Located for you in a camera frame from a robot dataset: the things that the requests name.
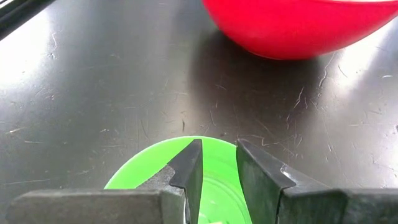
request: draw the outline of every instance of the green plastic dish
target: green plastic dish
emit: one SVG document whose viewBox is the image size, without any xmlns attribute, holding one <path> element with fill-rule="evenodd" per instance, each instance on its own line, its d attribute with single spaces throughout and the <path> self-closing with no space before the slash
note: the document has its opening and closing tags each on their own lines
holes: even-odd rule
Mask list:
<svg viewBox="0 0 398 224">
<path fill-rule="evenodd" d="M 199 224 L 251 224 L 239 183 L 236 146 L 215 138 L 185 136 L 154 144 L 128 160 L 105 189 L 134 189 L 163 168 L 192 140 L 203 143 Z"/>
</svg>

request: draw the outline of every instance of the dark table surface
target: dark table surface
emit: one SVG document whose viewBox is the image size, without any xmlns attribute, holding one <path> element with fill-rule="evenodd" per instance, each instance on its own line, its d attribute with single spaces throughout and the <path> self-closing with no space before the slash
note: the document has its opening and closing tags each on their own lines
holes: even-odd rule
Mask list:
<svg viewBox="0 0 398 224">
<path fill-rule="evenodd" d="M 1 215 L 30 190 L 102 188 L 184 135 L 246 138 L 332 187 L 397 187 L 397 40 L 396 19 L 273 61 L 228 40 L 199 0 L 56 0 L 0 41 Z"/>
</svg>

